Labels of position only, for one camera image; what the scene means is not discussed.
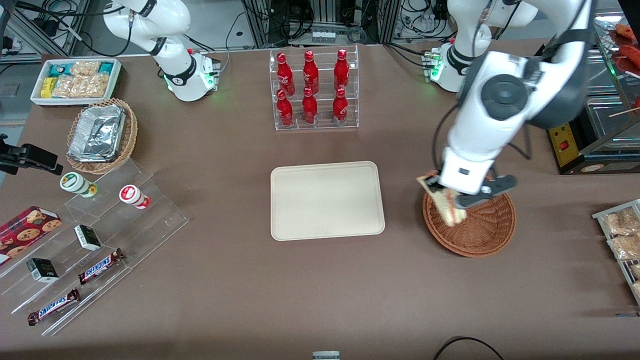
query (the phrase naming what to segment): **red bottle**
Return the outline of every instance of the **red bottle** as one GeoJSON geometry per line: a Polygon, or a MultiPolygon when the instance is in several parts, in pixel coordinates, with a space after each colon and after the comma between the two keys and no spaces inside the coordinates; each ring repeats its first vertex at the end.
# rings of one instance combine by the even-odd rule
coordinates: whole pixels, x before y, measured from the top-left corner
{"type": "Polygon", "coordinates": [[[293,71],[287,64],[287,57],[284,53],[278,53],[276,56],[278,59],[278,82],[280,88],[283,88],[288,96],[293,96],[296,93],[296,87],[293,85],[293,71]]]}
{"type": "Polygon", "coordinates": [[[349,85],[349,64],[347,63],[347,51],[345,49],[338,50],[338,61],[335,62],[333,68],[333,87],[346,88],[349,85]]]}
{"type": "Polygon", "coordinates": [[[317,94],[320,91],[318,65],[314,61],[314,52],[311,50],[305,51],[305,67],[302,69],[302,74],[305,77],[305,86],[309,86],[313,93],[317,94]]]}
{"type": "Polygon", "coordinates": [[[316,123],[318,119],[318,103],[314,92],[309,86],[305,87],[305,98],[302,99],[302,108],[305,110],[305,122],[309,125],[316,123]]]}
{"type": "Polygon", "coordinates": [[[344,97],[344,88],[340,87],[335,91],[335,99],[333,100],[333,123],[342,126],[347,122],[347,106],[349,103],[344,97]]]}
{"type": "Polygon", "coordinates": [[[292,127],[293,126],[293,108],[291,107],[291,103],[287,99],[287,94],[282,89],[278,89],[276,93],[278,96],[278,102],[276,103],[276,107],[278,108],[278,116],[280,117],[280,121],[282,126],[284,127],[292,127]]]}

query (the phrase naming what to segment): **wicker basket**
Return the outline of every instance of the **wicker basket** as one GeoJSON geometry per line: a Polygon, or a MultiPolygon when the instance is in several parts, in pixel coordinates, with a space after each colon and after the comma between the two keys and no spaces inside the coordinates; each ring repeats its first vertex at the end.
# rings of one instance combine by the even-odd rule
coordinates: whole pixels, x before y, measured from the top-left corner
{"type": "Polygon", "coordinates": [[[468,209],[467,218],[454,227],[445,224],[433,199],[426,193],[422,214],[429,231],[442,246],[468,258],[489,256],[504,249],[516,227],[515,209],[507,194],[468,209]]]}
{"type": "MultiPolygon", "coordinates": [[[[111,163],[81,163],[80,161],[72,160],[67,155],[67,160],[74,169],[95,175],[102,175],[131,157],[133,147],[136,145],[136,136],[138,135],[138,120],[136,120],[136,114],[131,111],[131,108],[126,102],[120,99],[109,99],[107,101],[96,102],[95,104],[89,105],[89,107],[100,108],[109,105],[119,105],[127,112],[127,118],[125,119],[124,125],[125,127],[122,131],[122,140],[120,141],[120,149],[118,150],[118,158],[111,163]]],[[[67,146],[71,146],[71,140],[74,138],[74,134],[76,133],[76,126],[79,119],[80,114],[76,116],[76,121],[71,125],[71,131],[69,131],[69,135],[67,136],[67,146]]]]}

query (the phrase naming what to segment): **red cookie box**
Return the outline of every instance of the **red cookie box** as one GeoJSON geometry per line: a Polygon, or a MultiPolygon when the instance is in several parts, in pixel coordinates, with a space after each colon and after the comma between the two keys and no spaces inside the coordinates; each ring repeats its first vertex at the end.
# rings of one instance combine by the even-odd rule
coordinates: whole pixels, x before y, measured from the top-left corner
{"type": "Polygon", "coordinates": [[[31,206],[0,225],[0,265],[62,224],[56,213],[31,206]]]}

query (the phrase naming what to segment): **clear acrylic stand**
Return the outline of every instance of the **clear acrylic stand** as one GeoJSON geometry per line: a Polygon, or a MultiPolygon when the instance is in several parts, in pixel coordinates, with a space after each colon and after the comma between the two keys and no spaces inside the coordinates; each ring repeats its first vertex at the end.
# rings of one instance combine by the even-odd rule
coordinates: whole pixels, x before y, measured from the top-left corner
{"type": "Polygon", "coordinates": [[[320,91],[315,94],[318,103],[318,120],[314,125],[309,125],[304,120],[302,109],[303,89],[305,81],[302,69],[305,66],[305,56],[301,49],[274,49],[269,54],[269,77],[271,79],[271,102],[273,103],[273,118],[276,130],[305,130],[305,129],[343,129],[358,127],[360,124],[360,91],[358,76],[358,47],[357,46],[328,46],[314,47],[314,58],[318,65],[320,91]],[[349,106],[347,107],[347,121],[343,126],[336,126],[333,123],[333,100],[335,89],[333,87],[333,68],[337,60],[338,50],[347,51],[347,62],[349,63],[349,85],[345,88],[345,96],[349,106]],[[296,86],[296,93],[289,97],[293,106],[293,126],[284,127],[278,116],[276,103],[276,91],[280,88],[278,83],[278,62],[275,60],[278,53],[287,55],[287,63],[293,71],[293,83],[296,86]]]}
{"type": "Polygon", "coordinates": [[[12,314],[27,317],[56,299],[78,288],[80,303],[48,316],[35,325],[42,336],[56,334],[62,327],[125,277],[140,261],[156,250],[189,220],[135,161],[129,159],[123,165],[104,174],[95,182],[98,194],[85,199],[76,195],[57,211],[63,221],[53,236],[41,240],[33,250],[26,250],[20,259],[14,259],[3,269],[0,289],[1,301],[11,305],[12,314]],[[118,192],[126,184],[134,184],[151,198],[147,209],[136,209],[120,201],[118,192]],[[91,226],[102,243],[98,251],[83,249],[74,233],[78,224],[91,226]],[[80,285],[78,274],[121,248],[125,258],[108,268],[90,282],[80,285]],[[50,259],[58,276],[55,282],[36,282],[25,264],[30,258],[50,259]]]}

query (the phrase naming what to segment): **brown table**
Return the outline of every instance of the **brown table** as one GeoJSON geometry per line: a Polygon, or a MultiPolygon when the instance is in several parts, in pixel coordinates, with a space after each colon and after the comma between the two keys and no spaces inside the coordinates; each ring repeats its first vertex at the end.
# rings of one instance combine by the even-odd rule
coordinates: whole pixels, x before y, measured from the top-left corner
{"type": "MultiPolygon", "coordinates": [[[[527,54],[541,43],[494,46],[527,54]]],[[[220,90],[194,103],[167,91],[152,58],[122,58],[116,94],[140,122],[133,157],[192,221],[54,337],[0,299],[0,358],[430,359],[464,334],[506,359],[637,359],[640,319],[614,317],[633,300],[590,214],[638,198],[638,176],[559,176],[534,130],[532,161],[506,149],[497,162],[520,180],[512,242],[461,258],[429,234],[414,180],[432,168],[431,135],[454,96],[382,46],[360,54],[360,128],[307,134],[273,129],[266,51],[233,53],[220,90]],[[380,171],[382,234],[271,238],[275,167],[361,160],[380,171]]],[[[21,142],[64,154],[77,112],[34,106],[21,142]]],[[[0,190],[0,219],[69,198],[57,177],[21,170],[0,190]]],[[[458,343],[441,359],[462,356],[492,358],[458,343]]]]}

